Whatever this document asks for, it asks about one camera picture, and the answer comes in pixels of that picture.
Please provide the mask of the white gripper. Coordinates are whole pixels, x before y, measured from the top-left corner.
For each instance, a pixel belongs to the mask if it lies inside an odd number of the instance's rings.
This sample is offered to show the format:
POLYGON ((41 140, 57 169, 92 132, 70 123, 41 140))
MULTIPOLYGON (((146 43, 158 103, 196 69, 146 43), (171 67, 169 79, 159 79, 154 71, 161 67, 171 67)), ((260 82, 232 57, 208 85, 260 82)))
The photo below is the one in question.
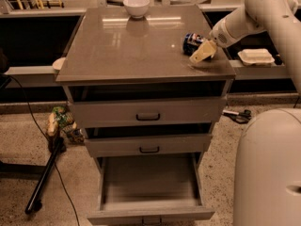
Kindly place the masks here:
POLYGON ((192 63, 199 63, 208 57, 213 57, 217 51, 217 45, 228 48, 234 44, 234 38, 226 27, 226 19, 222 19, 214 25, 209 37, 211 40, 204 41, 189 57, 192 63))

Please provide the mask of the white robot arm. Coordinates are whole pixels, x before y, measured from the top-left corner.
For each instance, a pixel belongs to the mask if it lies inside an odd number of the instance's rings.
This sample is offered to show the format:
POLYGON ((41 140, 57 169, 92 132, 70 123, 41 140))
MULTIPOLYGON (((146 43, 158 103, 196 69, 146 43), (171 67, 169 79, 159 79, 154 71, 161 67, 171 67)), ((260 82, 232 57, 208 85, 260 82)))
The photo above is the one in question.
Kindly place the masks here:
MULTIPOLYGON (((301 23, 293 0, 245 0, 211 32, 219 47, 266 31, 294 86, 300 88, 301 23)), ((274 108, 256 115, 245 127, 236 152, 232 222, 217 215, 196 226, 301 226, 301 111, 274 108)))

